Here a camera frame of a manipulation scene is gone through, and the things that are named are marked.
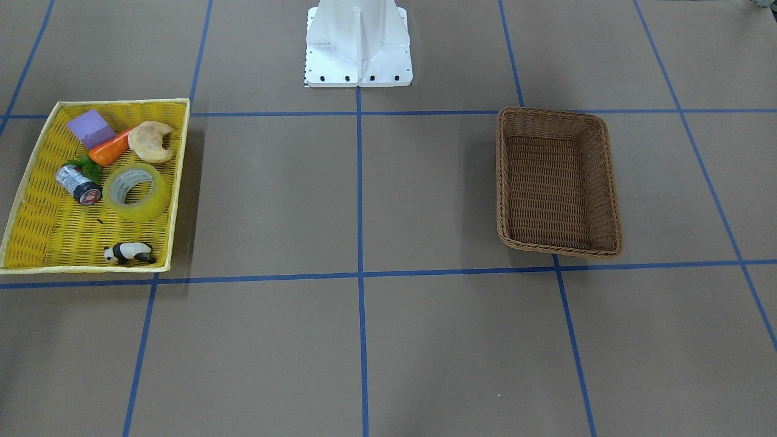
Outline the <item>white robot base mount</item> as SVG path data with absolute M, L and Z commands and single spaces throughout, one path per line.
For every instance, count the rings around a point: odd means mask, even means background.
M 407 11 L 394 1 L 321 1 L 307 11 L 304 83 L 311 88 L 413 82 Z

